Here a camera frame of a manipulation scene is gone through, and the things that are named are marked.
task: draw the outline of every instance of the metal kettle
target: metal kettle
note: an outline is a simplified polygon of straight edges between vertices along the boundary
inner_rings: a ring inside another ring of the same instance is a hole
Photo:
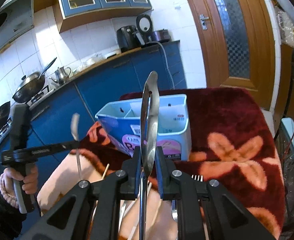
[[[66,73],[66,70],[64,67],[61,67],[55,71],[55,75],[57,79],[54,79],[52,77],[49,77],[49,78],[59,85],[65,84],[65,82],[69,79],[69,76],[71,74],[71,68],[67,67],[66,69],[70,70],[69,74]]]

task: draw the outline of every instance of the wooden door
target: wooden door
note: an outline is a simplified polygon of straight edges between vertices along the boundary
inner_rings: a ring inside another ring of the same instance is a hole
[[[239,87],[270,108],[275,47],[264,0],[188,0],[203,52],[208,87]],[[200,15],[204,20],[203,29]]]

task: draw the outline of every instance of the power cord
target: power cord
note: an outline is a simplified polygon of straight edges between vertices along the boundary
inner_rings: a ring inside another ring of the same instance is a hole
[[[168,71],[168,73],[169,73],[169,76],[170,76],[171,82],[172,82],[172,84],[173,84],[173,90],[175,90],[174,79],[173,79],[173,77],[172,77],[172,75],[171,75],[171,73],[170,73],[169,67],[168,67],[167,55],[166,55],[166,51],[165,51],[165,49],[164,49],[164,46],[163,46],[160,42],[158,42],[158,41],[148,41],[148,42],[146,42],[146,44],[151,44],[151,43],[155,43],[155,44],[158,44],[159,46],[161,46],[161,48],[162,48],[162,50],[163,50],[163,52],[164,52],[164,55],[165,55],[166,68],[167,68],[167,71]]]

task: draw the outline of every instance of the hand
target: hand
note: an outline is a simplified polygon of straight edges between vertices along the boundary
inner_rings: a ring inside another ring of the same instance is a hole
[[[23,177],[18,171],[16,171],[13,168],[6,168],[4,170],[4,183],[5,183],[5,189],[6,192],[12,196],[16,196],[14,185],[12,179],[16,180],[23,180],[25,183],[22,186],[22,189],[26,192],[28,195],[35,194],[37,191],[37,184],[38,184],[38,169],[37,166],[33,166],[31,168],[31,173],[28,174],[26,177]]]

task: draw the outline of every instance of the white container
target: white container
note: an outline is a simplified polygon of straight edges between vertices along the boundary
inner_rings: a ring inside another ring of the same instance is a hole
[[[159,101],[157,146],[173,160],[186,161],[191,151],[186,100],[186,95],[170,95],[161,96]],[[141,98],[111,102],[95,116],[117,149],[130,156],[140,146],[141,105]]]

